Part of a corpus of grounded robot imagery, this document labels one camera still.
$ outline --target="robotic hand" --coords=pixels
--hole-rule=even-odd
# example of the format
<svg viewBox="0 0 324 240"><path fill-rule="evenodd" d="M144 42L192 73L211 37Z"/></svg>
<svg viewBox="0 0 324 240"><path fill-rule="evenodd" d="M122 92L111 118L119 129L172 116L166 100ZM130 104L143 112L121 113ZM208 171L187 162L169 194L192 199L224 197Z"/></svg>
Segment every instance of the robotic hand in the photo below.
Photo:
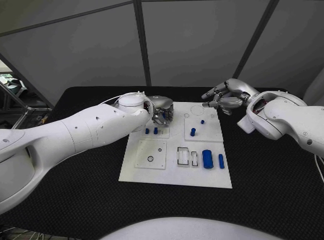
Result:
<svg viewBox="0 0 324 240"><path fill-rule="evenodd" d="M324 157L324 106L306 106L287 92L258 93L232 78L218 84L200 98L212 95L213 99L202 103L202 107L219 107L227 115L231 109L245 107L245 116L237 122L245 133L257 130L273 140L289 134L302 149Z"/></svg>
<svg viewBox="0 0 324 240"><path fill-rule="evenodd" d="M172 100L137 93L122 95L114 106L92 106L46 125L0 129L0 214L24 200L62 160L141 130L150 119L170 122Z"/></svg>

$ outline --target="table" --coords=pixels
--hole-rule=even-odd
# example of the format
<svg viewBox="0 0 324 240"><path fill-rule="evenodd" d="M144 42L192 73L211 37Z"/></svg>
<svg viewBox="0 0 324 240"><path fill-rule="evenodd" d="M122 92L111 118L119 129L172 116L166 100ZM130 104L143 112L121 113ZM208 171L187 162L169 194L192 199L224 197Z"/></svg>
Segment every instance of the table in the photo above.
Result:
<svg viewBox="0 0 324 240"><path fill-rule="evenodd" d="M56 103L56 121L105 99L144 91L199 102L206 87L72 87ZM257 88L258 91L276 90ZM324 239L324 190L312 154L286 135L277 141L235 123L244 109L218 118L232 189L118 182L127 137L63 161L0 223L93 240L160 217L199 217L257 229L283 239Z"/></svg>

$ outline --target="metal frame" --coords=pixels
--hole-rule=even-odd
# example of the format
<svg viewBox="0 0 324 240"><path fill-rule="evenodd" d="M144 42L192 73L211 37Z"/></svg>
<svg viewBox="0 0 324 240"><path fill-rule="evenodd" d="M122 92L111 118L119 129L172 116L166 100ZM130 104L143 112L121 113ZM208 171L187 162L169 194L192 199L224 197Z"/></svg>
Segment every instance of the metal frame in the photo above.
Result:
<svg viewBox="0 0 324 240"><path fill-rule="evenodd" d="M4 84L0 82L0 89L2 90L2 93L4 93L4 106L2 106L2 109L0 109L0 113L4 112L4 113L12 113L12 112L20 112L20 110L22 111L20 117L18 117L18 120L15 121L11 129L17 129L25 119L25 117L34 112L34 111L49 111L50 108L46 108L46 107L37 107L37 108L33 108L33 107L28 107L22 101L18 99L18 97L11 93L11 91L7 89L7 87L4 86ZM12 100L18 106L20 106L20 109L8 109L8 105L7 103L9 102L8 100Z"/></svg>

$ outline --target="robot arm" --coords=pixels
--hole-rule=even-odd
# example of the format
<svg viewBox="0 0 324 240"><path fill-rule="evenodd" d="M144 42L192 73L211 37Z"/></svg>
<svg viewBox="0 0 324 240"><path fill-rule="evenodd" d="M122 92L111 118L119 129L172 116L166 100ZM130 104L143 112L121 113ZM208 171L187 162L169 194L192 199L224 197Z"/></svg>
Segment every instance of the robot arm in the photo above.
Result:
<svg viewBox="0 0 324 240"><path fill-rule="evenodd" d="M130 95L115 107L99 104L34 128L0 129L0 214L22 201L64 158L143 129L153 105L144 94Z"/></svg>
<svg viewBox="0 0 324 240"><path fill-rule="evenodd" d="M221 95L213 91L225 86L234 97ZM245 116L237 122L245 133L257 130L268 139L277 140L289 134L302 149L324 157L324 107L306 106L305 102L280 91L258 93L237 79L228 79L203 95L213 95L213 100L202 104L203 107L219 107L224 113L238 106L245 106Z"/></svg>

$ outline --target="black textured mat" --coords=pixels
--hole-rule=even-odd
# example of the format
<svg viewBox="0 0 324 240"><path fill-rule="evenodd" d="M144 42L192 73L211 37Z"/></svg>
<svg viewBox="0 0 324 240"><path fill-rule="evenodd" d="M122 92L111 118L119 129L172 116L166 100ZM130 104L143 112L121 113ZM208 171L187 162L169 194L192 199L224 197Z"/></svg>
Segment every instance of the black textured mat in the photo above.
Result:
<svg viewBox="0 0 324 240"><path fill-rule="evenodd" d="M49 121L137 90L176 102L199 102L208 88L73 87ZM182 216L235 223L283 239L324 239L324 191L313 156L289 136L273 141L257 132L245 134L235 125L242 115L242 108L231 116L218 114L232 189L118 182L125 137L62 162L22 203L0 216L0 223L93 240L134 222Z"/></svg>

